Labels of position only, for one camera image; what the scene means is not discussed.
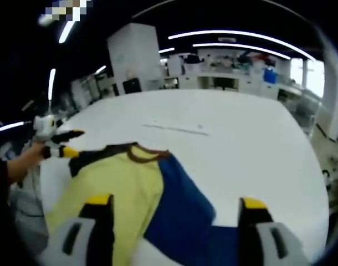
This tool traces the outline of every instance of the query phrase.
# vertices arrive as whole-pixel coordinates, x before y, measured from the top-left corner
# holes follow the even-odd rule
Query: ceiling
[[[218,0],[176,0],[132,19],[133,15],[162,0],[96,0],[92,1],[93,6],[75,24],[63,44],[59,44],[58,39],[64,21],[56,21],[48,27],[37,24],[44,7],[51,6],[52,1],[36,2],[36,6],[29,7],[17,2],[5,18],[9,23],[3,22],[4,26],[0,27],[0,120],[4,123],[27,119],[21,108],[30,100],[43,99],[47,104],[52,68],[57,70],[54,95],[68,89],[72,80],[91,74],[102,65],[108,66],[107,72],[111,75],[106,39],[130,22],[155,26],[160,49],[175,47],[176,52],[190,52],[193,43],[216,42],[220,37],[210,34],[168,40],[169,35],[194,30],[232,29],[281,39],[317,59],[323,59],[322,46],[309,23],[263,1],[229,1],[223,4]],[[315,8],[312,15],[309,9],[298,8],[315,19],[322,14],[322,8]],[[281,45],[257,38],[238,36],[237,43],[300,57]]]

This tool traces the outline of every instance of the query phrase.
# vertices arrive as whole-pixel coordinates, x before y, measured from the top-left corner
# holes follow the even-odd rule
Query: white table
[[[69,144],[81,150],[130,141],[169,149],[215,207],[214,224],[237,226],[238,199],[252,196],[298,236],[310,260],[324,250],[329,208],[319,163],[299,125],[277,101],[226,91],[151,91],[101,100],[61,129],[86,131]],[[67,163],[59,158],[42,163],[46,212],[70,180]],[[134,265],[175,263],[143,240]]]

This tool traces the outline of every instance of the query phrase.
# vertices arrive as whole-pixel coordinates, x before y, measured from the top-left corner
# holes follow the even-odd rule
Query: window
[[[290,78],[294,79],[297,84],[302,85],[303,79],[303,60],[301,58],[291,59]]]
[[[306,87],[318,97],[323,97],[324,63],[322,61],[307,61]]]

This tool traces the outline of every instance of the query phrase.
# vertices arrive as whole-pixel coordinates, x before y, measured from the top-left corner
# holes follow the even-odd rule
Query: black ceiling
[[[18,1],[13,7],[8,7],[7,3],[0,7],[1,12],[8,10],[8,16],[0,19],[0,120],[5,123],[23,119],[21,108],[29,100],[39,98],[42,93],[45,95],[52,68],[57,70],[54,94],[59,94],[72,80],[93,73],[102,65],[110,66],[106,39],[129,22],[155,26],[161,49],[176,47],[177,51],[190,51],[193,43],[215,42],[219,37],[200,35],[168,40],[169,35],[193,30],[232,29],[281,39],[322,59],[322,46],[309,23],[280,7],[258,0],[176,0],[134,19],[131,18],[133,15],[162,0],[95,0],[63,44],[59,44],[58,39],[64,21],[49,27],[37,24],[44,7],[51,6],[52,1],[35,2],[37,6]],[[278,2],[291,6],[287,1]],[[323,14],[322,7],[314,8],[313,13],[307,4],[294,9],[315,18]],[[237,36],[237,43],[300,56],[257,38]]]

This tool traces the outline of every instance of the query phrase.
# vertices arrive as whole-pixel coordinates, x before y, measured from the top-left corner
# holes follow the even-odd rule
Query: table surface
[[[215,225],[237,226],[238,199],[251,196],[296,234],[310,260],[324,250],[329,207],[319,163],[277,101],[226,91],[150,91],[100,100],[60,128],[66,129],[85,130],[69,143],[80,150],[131,141],[168,149],[213,204]],[[67,159],[42,163],[45,212],[69,181]],[[134,265],[158,263],[176,265],[143,239]]]

